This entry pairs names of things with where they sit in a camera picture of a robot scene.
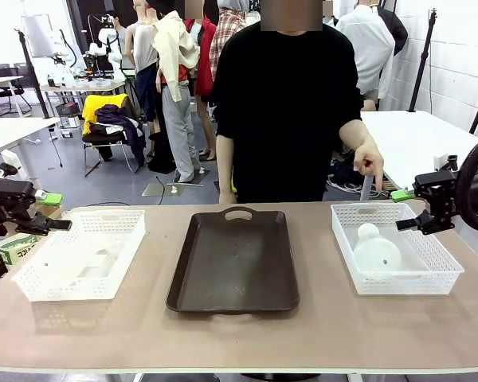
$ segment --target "white basket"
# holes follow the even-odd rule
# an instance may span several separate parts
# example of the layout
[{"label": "white basket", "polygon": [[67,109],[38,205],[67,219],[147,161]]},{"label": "white basket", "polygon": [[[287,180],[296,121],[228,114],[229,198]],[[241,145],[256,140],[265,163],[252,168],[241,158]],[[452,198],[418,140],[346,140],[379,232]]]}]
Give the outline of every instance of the white basket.
[{"label": "white basket", "polygon": [[[397,230],[397,220],[416,217],[406,204],[332,205],[331,211],[333,232],[359,294],[449,294],[464,272],[435,236]],[[358,228],[365,223],[377,225],[381,235],[398,246],[400,270],[365,272],[358,268],[353,248],[359,240]]]},{"label": "white basket", "polygon": [[145,235],[144,211],[75,212],[13,280],[30,301],[114,298]]}]

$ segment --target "white plastic item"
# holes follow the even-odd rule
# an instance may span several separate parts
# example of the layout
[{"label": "white plastic item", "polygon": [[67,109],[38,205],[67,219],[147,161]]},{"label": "white plastic item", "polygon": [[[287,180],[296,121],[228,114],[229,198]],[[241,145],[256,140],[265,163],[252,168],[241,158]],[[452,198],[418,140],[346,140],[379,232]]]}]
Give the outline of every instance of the white plastic item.
[{"label": "white plastic item", "polygon": [[[405,203],[332,205],[332,226],[358,294],[449,294],[464,268],[435,236],[397,230],[397,220],[416,214]],[[381,236],[402,254],[397,271],[364,271],[352,248],[359,242],[358,228],[377,226]]]},{"label": "white plastic item", "polygon": [[352,252],[358,269],[365,271],[399,271],[402,254],[397,245],[381,236],[376,225],[365,223],[358,229],[359,242]]},{"label": "white plastic item", "polygon": [[71,214],[71,229],[39,243],[13,280],[30,301],[114,298],[145,235],[144,213]]}]

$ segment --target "beige cardigan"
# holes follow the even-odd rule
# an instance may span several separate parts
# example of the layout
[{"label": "beige cardigan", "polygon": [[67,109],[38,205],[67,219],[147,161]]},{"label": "beige cardigan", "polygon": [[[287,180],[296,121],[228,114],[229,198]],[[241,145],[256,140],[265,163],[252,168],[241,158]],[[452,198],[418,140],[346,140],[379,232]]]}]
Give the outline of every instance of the beige cardigan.
[{"label": "beige cardigan", "polygon": [[186,31],[177,11],[170,12],[154,25],[152,46],[159,53],[159,67],[167,80],[168,88],[175,102],[180,101],[178,90],[178,67],[189,70],[197,66],[200,48]]}]

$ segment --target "red jacket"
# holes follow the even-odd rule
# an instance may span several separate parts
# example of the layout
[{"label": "red jacket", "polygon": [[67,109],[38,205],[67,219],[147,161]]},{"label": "red jacket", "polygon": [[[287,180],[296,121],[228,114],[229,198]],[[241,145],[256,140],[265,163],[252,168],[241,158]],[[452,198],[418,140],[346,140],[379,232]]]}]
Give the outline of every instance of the red jacket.
[{"label": "red jacket", "polygon": [[[184,25],[189,33],[194,20],[184,20]],[[213,41],[216,33],[216,25],[211,22],[209,18],[204,18],[202,21],[202,28],[204,34],[202,36],[202,43],[200,44],[200,61],[198,62],[198,78],[196,94],[203,97],[209,97],[213,91],[213,77],[210,73],[210,43]]]}]

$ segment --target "plaid shirt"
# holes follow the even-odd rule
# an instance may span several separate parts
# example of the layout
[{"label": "plaid shirt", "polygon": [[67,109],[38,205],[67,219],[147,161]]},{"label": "plaid shirt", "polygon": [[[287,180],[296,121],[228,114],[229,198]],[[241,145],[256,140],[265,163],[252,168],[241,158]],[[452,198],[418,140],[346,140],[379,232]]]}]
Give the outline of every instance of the plaid shirt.
[{"label": "plaid shirt", "polygon": [[217,63],[226,42],[241,29],[246,27],[246,12],[240,10],[220,10],[220,20],[217,23],[216,33],[210,45],[210,72],[213,81],[216,78]]}]

